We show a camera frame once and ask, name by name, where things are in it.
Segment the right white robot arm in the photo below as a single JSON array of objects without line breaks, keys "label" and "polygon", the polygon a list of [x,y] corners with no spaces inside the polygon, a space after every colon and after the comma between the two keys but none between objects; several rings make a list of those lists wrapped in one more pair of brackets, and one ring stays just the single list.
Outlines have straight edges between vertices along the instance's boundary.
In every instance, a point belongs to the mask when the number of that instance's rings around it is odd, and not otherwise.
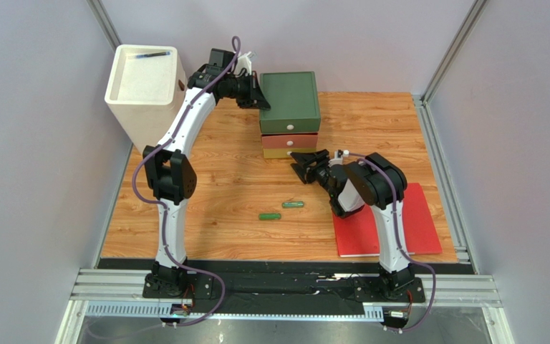
[{"label": "right white robot arm", "polygon": [[292,169],[302,183],[318,183],[329,196],[333,214],[341,219],[370,208],[380,245],[380,278],[387,291],[399,291],[415,278],[413,260],[403,242],[405,174],[379,153],[348,150],[290,152]]}]

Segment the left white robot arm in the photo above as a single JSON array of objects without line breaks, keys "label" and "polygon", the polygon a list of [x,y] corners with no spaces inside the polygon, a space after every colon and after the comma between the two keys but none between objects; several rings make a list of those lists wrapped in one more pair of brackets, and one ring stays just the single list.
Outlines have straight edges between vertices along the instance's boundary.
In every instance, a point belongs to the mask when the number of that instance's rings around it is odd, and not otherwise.
[{"label": "left white robot arm", "polygon": [[155,147],[143,152],[148,185],[159,211],[159,248],[151,275],[174,285],[185,281],[185,215],[198,177],[190,152],[200,129],[219,100],[231,98],[240,108],[268,110],[257,74],[246,60],[232,67],[205,64],[188,81],[180,111]]}]

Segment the red drawer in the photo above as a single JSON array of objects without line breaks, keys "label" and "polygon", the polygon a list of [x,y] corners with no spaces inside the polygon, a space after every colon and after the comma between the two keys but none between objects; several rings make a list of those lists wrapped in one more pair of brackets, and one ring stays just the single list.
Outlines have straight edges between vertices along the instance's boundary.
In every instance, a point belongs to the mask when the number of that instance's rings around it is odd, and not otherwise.
[{"label": "red drawer", "polygon": [[265,149],[316,148],[318,137],[317,133],[262,135],[261,144]]}]

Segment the green tube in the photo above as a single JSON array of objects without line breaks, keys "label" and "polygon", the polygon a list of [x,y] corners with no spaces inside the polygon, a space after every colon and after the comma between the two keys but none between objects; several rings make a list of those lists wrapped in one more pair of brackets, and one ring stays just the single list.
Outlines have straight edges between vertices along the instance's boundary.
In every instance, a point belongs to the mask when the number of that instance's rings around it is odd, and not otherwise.
[{"label": "green tube", "polygon": [[260,221],[280,220],[281,219],[281,214],[280,213],[260,213],[258,215],[258,219]]},{"label": "green tube", "polygon": [[303,201],[286,201],[281,204],[283,209],[302,208],[304,207]]}]

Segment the green top drawer unit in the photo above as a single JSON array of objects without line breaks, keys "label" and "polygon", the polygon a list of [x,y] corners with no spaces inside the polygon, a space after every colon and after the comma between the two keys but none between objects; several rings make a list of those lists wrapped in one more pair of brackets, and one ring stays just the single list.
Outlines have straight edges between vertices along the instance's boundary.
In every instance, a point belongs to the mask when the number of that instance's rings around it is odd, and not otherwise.
[{"label": "green top drawer unit", "polygon": [[259,113],[264,135],[319,131],[321,113],[314,72],[262,73],[260,86],[271,106]]}]

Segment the yellow bottom drawer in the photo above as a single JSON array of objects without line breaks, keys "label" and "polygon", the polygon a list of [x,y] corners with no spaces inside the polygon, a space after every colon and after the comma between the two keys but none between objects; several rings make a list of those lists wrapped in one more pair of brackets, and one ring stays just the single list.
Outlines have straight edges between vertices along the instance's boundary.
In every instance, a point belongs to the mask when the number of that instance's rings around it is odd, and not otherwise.
[{"label": "yellow bottom drawer", "polygon": [[311,148],[264,148],[263,157],[265,159],[289,158],[291,153],[315,153],[317,149]]}]

